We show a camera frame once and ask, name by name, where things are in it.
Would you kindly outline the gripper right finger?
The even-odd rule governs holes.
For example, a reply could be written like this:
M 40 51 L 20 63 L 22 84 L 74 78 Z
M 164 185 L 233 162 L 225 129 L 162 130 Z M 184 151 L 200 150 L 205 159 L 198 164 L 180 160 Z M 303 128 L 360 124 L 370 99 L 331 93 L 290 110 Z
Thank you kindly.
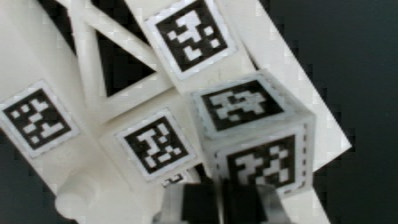
M 225 181 L 223 224 L 292 224 L 276 187 Z

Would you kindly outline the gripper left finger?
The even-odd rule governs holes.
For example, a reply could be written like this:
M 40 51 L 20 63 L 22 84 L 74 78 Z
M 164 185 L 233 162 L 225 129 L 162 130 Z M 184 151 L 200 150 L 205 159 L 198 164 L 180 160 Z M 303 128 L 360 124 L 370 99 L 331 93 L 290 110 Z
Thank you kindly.
M 152 224 L 221 224 L 212 184 L 171 184 Z

